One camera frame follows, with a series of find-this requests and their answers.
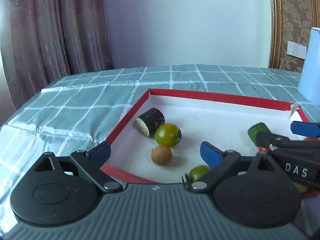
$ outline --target black cylindrical vegetable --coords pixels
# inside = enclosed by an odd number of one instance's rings
[[[153,137],[160,125],[164,124],[164,116],[160,110],[150,108],[135,120],[137,130],[144,136]]]

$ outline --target curtain floral pattern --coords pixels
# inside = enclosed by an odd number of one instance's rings
[[[308,46],[313,27],[311,0],[282,0],[283,29],[279,69],[301,72],[304,60],[287,55],[288,41]]]
[[[113,68],[103,0],[0,0],[0,46],[15,108],[63,76]]]

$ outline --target green tomato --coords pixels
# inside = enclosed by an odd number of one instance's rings
[[[210,169],[209,166],[206,165],[200,165],[196,166],[189,172],[189,178],[191,180],[191,183],[195,182],[197,179],[202,177],[204,174],[206,174]]]
[[[173,147],[180,142],[182,138],[180,129],[172,124],[165,123],[161,125],[155,133],[155,140],[159,145]]]

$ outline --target white logo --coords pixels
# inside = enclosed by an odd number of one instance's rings
[[[154,191],[158,191],[158,190],[160,190],[160,187],[159,186],[155,186],[155,187],[152,187],[151,189],[154,190]]]

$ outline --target green checkered tablecloth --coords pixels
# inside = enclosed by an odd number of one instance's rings
[[[318,121],[320,108],[298,93],[299,78],[299,73],[265,68],[177,65],[60,79],[28,101],[0,130],[0,235],[16,223],[10,193],[38,157],[46,151],[62,156],[93,148],[146,89],[197,90],[299,102],[309,120]],[[303,201],[297,220],[302,230],[311,234],[320,224],[320,204],[318,210],[312,210],[309,202]]]

